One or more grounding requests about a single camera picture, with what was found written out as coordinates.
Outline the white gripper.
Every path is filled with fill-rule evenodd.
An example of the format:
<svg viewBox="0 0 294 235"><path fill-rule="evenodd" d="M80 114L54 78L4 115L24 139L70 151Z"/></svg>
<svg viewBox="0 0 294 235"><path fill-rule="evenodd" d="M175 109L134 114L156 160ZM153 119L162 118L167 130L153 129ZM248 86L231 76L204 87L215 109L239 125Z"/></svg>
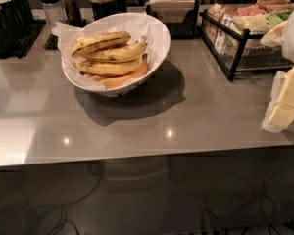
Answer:
<svg viewBox="0 0 294 235"><path fill-rule="evenodd" d="M282 56L294 63L294 11L286 21L265 34L261 43L267 47L280 45ZM270 97L262 129L278 133L294 121L294 67L288 72L279 70L276 73Z"/></svg>

